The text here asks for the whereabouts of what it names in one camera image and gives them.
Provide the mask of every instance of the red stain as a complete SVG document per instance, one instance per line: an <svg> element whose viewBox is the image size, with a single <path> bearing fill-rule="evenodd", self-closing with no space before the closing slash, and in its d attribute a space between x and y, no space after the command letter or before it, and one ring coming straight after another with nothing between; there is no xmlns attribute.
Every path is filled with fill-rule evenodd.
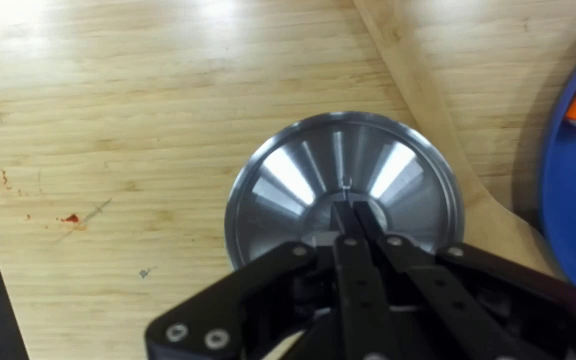
<svg viewBox="0 0 576 360"><path fill-rule="evenodd" d="M63 218L63 221L81 224L82 219L81 219L81 216L71 213L69 218Z"/></svg>

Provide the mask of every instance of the screw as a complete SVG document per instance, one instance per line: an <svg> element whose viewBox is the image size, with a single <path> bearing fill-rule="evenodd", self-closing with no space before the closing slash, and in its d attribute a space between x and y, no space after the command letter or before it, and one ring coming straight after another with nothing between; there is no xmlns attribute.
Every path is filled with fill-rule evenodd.
<svg viewBox="0 0 576 360"><path fill-rule="evenodd" d="M389 358L383 356L383 353L372 351L372 353L367 353L365 360L389 360Z"/></svg>
<svg viewBox="0 0 576 360"><path fill-rule="evenodd" d="M206 338L206 347L211 349L221 349L221 347L226 347L229 341L230 341L230 334L225 330L225 327L212 327Z"/></svg>
<svg viewBox="0 0 576 360"><path fill-rule="evenodd" d="M295 256L305 256L306 251L309 251L309 249L306 249L305 246L295 246L295 247L293 247L293 253L295 253Z"/></svg>
<svg viewBox="0 0 576 360"><path fill-rule="evenodd" d="M403 237L399 237L399 236L391 236L386 241L393 243L393 246L403 246L404 243Z"/></svg>
<svg viewBox="0 0 576 360"><path fill-rule="evenodd" d="M184 324L173 324L168 330L167 330L167 338L168 341L180 341L189 335L189 326Z"/></svg>
<svg viewBox="0 0 576 360"><path fill-rule="evenodd" d="M448 247L448 253L462 257L462 256L464 256L464 249L462 249L462 247L456 247L456 246L452 246L452 247Z"/></svg>

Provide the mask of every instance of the wood grain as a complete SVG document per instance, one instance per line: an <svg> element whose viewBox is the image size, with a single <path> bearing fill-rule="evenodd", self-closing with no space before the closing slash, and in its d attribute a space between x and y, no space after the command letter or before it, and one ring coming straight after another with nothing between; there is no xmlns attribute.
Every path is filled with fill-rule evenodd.
<svg viewBox="0 0 576 360"><path fill-rule="evenodd" d="M434 12L440 1L406 1L404 19L383 3L357 0L360 16L351 0L0 0L0 267L33 358L145 358L146 324L230 269L223 216L239 167L271 134L318 112L418 126L456 167L469 239L550 269L534 229L477 172L512 204L514 167L534 164L517 164L528 151L509 134L523 134L531 100L519 112L512 97L496 102L509 90L523 97L519 83L532 76L546 83L549 69L560 76L553 92L560 83L557 61L525 67L549 54L572 65L575 54L526 48L545 36L557 45L576 16L565 13L570 1L559 12L526 1L521 61L487 48L489 38L512 43L521 1L464 1L448 17ZM489 24L496 12L507 19ZM461 38L461 52L446 48ZM479 65L490 54L507 67Z"/></svg>
<svg viewBox="0 0 576 360"><path fill-rule="evenodd" d="M230 271L240 165L330 110L410 117L351 0L0 1L0 267L31 358L142 360L146 324Z"/></svg>
<svg viewBox="0 0 576 360"><path fill-rule="evenodd" d="M576 1L406 0L410 36L487 187L519 212L539 207L539 164L576 65Z"/></svg>
<svg viewBox="0 0 576 360"><path fill-rule="evenodd" d="M417 126L454 167L466 204L466 241L541 271L555 273L543 236L500 205L471 167L454 130L454 116L414 38L406 0L357 0L368 32L403 92Z"/></svg>

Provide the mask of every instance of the silver metal disc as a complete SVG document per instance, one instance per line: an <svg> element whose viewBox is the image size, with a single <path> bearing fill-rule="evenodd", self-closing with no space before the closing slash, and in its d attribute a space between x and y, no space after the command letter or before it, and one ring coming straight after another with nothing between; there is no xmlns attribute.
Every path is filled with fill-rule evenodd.
<svg viewBox="0 0 576 360"><path fill-rule="evenodd" d="M330 246L339 199L367 199L386 232L427 251L462 239L456 179L423 134L379 113L330 112L267 139L235 179L226 205L235 265L289 239Z"/></svg>

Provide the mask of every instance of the wooden table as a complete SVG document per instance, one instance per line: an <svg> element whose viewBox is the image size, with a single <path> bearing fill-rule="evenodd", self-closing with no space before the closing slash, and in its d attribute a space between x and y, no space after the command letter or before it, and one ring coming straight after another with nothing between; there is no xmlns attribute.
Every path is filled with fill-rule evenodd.
<svg viewBox="0 0 576 360"><path fill-rule="evenodd" d="M417 124L351 0L0 0L0 267L31 356L145 358L146 324L230 269L239 167L328 110Z"/></svg>

